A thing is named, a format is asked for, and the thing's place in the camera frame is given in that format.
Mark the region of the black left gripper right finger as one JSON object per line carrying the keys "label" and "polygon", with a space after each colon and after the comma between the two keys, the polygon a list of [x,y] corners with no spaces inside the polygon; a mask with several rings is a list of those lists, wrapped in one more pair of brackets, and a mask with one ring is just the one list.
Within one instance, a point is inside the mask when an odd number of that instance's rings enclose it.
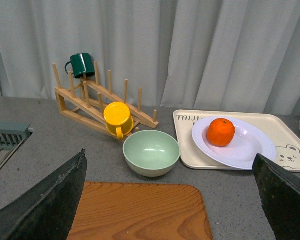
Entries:
{"label": "black left gripper right finger", "polygon": [[259,153],[252,171],[275,238],[300,240],[300,178]]}

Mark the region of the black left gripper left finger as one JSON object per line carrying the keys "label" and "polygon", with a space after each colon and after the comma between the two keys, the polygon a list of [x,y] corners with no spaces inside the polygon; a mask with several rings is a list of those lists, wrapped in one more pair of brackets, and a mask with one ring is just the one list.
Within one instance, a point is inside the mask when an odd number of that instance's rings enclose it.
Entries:
{"label": "black left gripper left finger", "polygon": [[87,172],[85,150],[0,210],[0,240],[65,240]]}

